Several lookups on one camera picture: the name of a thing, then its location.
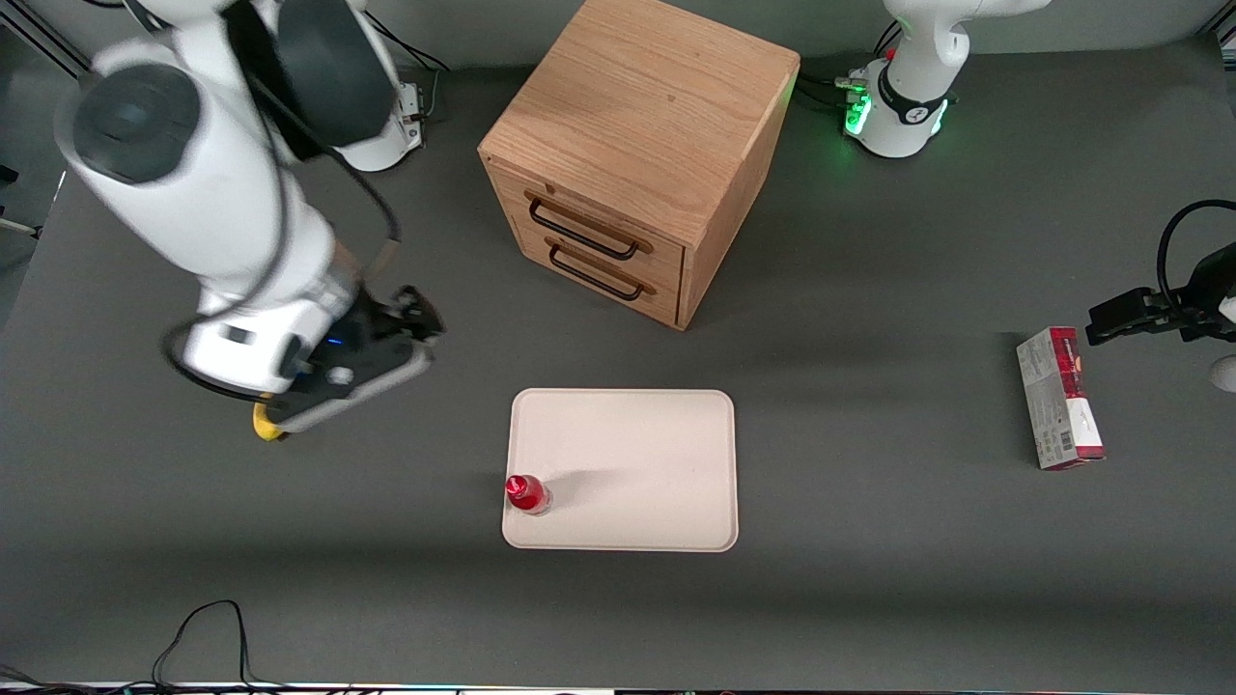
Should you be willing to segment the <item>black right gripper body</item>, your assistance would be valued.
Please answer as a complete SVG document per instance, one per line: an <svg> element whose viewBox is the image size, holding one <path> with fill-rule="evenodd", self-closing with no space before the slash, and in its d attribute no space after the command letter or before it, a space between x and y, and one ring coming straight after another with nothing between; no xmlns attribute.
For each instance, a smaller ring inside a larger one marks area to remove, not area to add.
<svg viewBox="0 0 1236 695"><path fill-rule="evenodd" d="M353 390L393 373L423 355L428 343L409 331L409 317L358 292L353 305L328 328L292 381L293 390Z"/></svg>

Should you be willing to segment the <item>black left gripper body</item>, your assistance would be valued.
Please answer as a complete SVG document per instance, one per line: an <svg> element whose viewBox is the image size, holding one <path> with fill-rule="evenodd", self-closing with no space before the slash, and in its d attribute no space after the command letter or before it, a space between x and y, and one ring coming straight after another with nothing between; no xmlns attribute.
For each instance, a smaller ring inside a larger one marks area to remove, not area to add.
<svg viewBox="0 0 1236 695"><path fill-rule="evenodd" d="M1234 299L1235 242L1209 254L1192 272L1187 284L1170 291L1180 317L1178 331L1183 343L1204 338L1235 343L1235 324L1222 313L1224 301Z"/></svg>

